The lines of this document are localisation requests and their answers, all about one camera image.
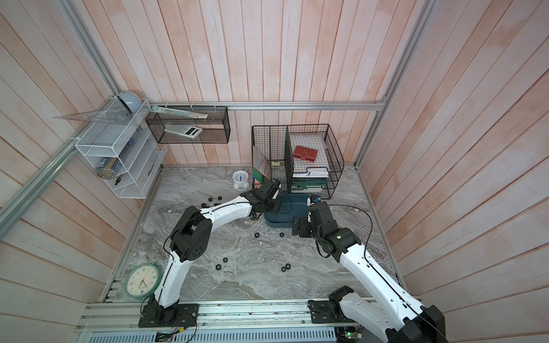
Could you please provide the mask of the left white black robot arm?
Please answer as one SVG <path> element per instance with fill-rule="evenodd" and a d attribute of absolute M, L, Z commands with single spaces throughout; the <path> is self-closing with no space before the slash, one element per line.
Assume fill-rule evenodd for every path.
<path fill-rule="evenodd" d="M 171 327 L 179 323 L 191 326 L 194 317 L 179 304 L 180 292 L 193 262 L 206 252 L 211 233 L 245 217 L 257 219 L 263 213 L 277 214 L 279 193 L 279 180 L 265 180 L 260 188 L 223 204 L 201 210 L 188 207 L 168 237 L 168 263 L 159 287 L 143 307 L 138 327 Z"/>

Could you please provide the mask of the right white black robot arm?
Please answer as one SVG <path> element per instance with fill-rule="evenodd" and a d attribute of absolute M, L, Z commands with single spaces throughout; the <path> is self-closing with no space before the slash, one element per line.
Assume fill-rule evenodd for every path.
<path fill-rule="evenodd" d="M 401 287 L 351 229 L 338 225 L 328 203 L 309 197 L 307 217 L 297 227 L 315 240 L 325 257 L 351 272 L 377 302 L 370 304 L 342 287 L 330 295 L 335 318 L 356 322 L 382 342 L 447 342 L 443 313 L 435 305 L 426 307 Z"/>

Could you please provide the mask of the dark teal storage box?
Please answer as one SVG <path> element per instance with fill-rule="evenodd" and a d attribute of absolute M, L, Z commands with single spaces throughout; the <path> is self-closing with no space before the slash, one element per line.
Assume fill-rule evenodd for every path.
<path fill-rule="evenodd" d="M 306 218 L 308 211 L 308 200 L 311 194 L 280 194 L 280 209 L 277 214 L 265 213 L 264 218 L 268 227 L 274 229 L 293 228 L 294 218 Z"/>

